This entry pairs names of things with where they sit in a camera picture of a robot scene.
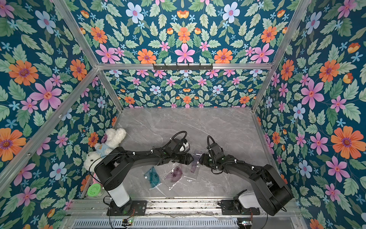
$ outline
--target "aluminum frame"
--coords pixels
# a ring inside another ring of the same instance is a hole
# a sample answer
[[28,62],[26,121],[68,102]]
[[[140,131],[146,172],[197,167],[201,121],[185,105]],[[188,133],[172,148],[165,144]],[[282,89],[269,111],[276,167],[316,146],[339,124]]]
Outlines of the aluminum frame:
[[299,4],[294,12],[294,15],[292,16],[292,19],[288,25],[287,32],[285,33],[285,36],[283,37],[280,47],[277,49],[277,52],[273,58],[273,62],[272,62],[273,67],[267,74],[266,78],[264,79],[262,86],[257,94],[255,103],[252,106],[252,112],[255,112],[257,110],[257,107],[259,106],[260,101],[263,99],[264,94],[271,82],[271,79],[275,75],[276,70],[285,54],[285,51],[286,51],[288,45],[290,44],[295,31],[299,27],[300,21],[302,20],[302,17],[305,14],[310,2],[311,2],[311,0],[300,0]]

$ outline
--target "floral wallpaper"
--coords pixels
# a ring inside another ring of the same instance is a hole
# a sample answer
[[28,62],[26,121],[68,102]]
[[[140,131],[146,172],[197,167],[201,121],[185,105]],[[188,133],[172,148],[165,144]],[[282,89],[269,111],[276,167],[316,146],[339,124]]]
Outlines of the floral wallpaper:
[[50,1],[1,0],[0,37],[2,171],[90,65]]
[[312,4],[258,121],[308,226],[365,228],[366,1]]
[[0,198],[0,228],[59,228],[72,200],[85,188],[86,154],[106,140],[104,132],[117,116],[96,77]]

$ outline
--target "plush toy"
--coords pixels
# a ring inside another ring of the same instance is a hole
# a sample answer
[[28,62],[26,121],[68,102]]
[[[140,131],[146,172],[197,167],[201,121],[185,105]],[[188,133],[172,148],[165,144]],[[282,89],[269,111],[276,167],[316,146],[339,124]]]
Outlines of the plush toy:
[[89,152],[86,156],[84,168],[87,171],[89,171],[90,168],[90,172],[94,172],[95,166],[102,161],[102,158],[100,157],[109,154],[115,148],[117,148],[127,134],[122,128],[116,130],[108,129],[105,131],[105,133],[107,135],[107,140],[102,144],[95,144],[94,147],[96,151]]

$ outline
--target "light blue flower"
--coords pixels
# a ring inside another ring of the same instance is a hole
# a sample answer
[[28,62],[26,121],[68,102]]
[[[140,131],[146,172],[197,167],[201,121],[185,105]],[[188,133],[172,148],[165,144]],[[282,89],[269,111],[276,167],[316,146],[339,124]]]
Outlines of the light blue flower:
[[191,21],[191,22],[193,22],[196,18],[194,17],[195,15],[189,15],[189,20]]
[[341,127],[343,127],[343,125],[345,124],[345,122],[343,122],[342,118],[340,118],[339,121],[337,120],[336,122],[338,123],[337,126],[341,126]]
[[18,124],[16,124],[16,119],[14,119],[13,121],[10,121],[10,119],[7,119],[6,122],[8,124],[5,125],[5,127],[8,127],[10,126],[10,129],[13,129],[13,127],[17,126]]
[[353,59],[352,63],[355,61],[359,62],[360,57],[363,57],[363,54],[359,55],[359,52],[356,52],[356,55],[351,57],[351,59]]
[[10,104],[9,107],[12,107],[13,111],[15,111],[15,109],[19,109],[19,105],[20,103],[16,103],[15,101],[13,101],[13,104]]
[[40,172],[40,170],[38,169],[38,170],[37,170],[37,172],[34,172],[34,173],[33,173],[34,178],[39,178],[41,173],[42,173],[42,172]]
[[3,44],[3,49],[6,49],[8,52],[13,49],[12,47],[10,47],[10,43],[4,43],[4,42],[1,42]]
[[39,221],[38,217],[39,217],[39,215],[38,216],[34,215],[33,220],[30,223],[35,225],[37,223],[37,221]]

